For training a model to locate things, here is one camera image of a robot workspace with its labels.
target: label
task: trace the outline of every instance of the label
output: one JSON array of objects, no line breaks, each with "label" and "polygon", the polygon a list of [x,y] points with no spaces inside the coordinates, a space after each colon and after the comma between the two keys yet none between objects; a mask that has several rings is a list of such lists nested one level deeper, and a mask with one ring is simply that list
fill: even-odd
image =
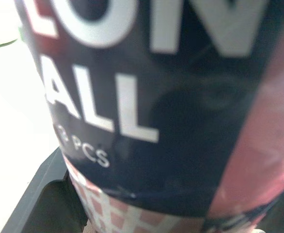
[{"label": "label", "polygon": [[284,189],[284,1],[210,1],[22,9],[72,165],[130,206],[217,225]]}]

